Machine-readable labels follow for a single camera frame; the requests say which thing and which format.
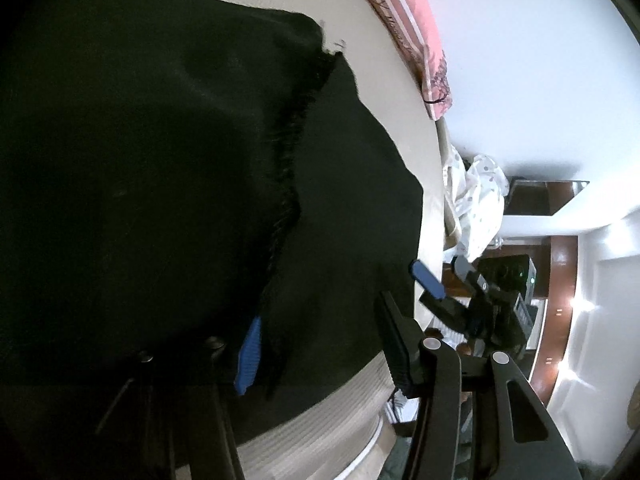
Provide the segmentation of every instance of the blue tab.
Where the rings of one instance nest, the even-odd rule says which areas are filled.
[[[410,267],[411,275],[420,286],[430,293],[436,300],[444,300],[447,294],[444,285],[431,273],[420,260],[415,260]]]
[[[254,384],[255,376],[258,373],[261,329],[262,319],[257,316],[252,321],[242,343],[242,348],[238,352],[238,374],[234,381],[238,395],[245,394],[247,388]]]

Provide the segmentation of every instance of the white wall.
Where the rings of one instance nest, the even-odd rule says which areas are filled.
[[[574,316],[565,355],[584,383],[556,384],[548,410],[576,458],[611,465],[640,380],[640,211],[578,238],[577,296],[596,305]]]
[[[449,67],[452,142],[508,175],[590,180],[503,236],[574,234],[640,205],[640,46],[610,0],[429,0]]]

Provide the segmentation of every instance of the black fabric bag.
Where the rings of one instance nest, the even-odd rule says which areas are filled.
[[[380,351],[380,290],[413,308],[422,189],[308,17],[34,0],[0,71],[0,413],[40,473],[150,474],[95,436],[140,351],[146,385],[212,383],[193,349],[219,336],[233,369],[262,316],[241,443]]]

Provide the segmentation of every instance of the pink pillowcase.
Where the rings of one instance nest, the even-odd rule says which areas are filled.
[[[369,0],[396,40],[420,82],[422,98],[435,121],[451,106],[447,61],[427,0]]]

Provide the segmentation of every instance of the bed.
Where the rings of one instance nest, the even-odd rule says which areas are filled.
[[[414,77],[367,0],[226,0],[302,12],[321,23],[326,46],[344,50],[361,101],[386,128],[422,188],[418,257],[442,271],[443,182],[436,124]],[[416,303],[423,327],[432,315]],[[349,383],[287,424],[242,445],[247,479],[331,480],[376,478],[395,436],[380,417],[393,390],[382,354]],[[187,469],[178,472],[186,479]]]

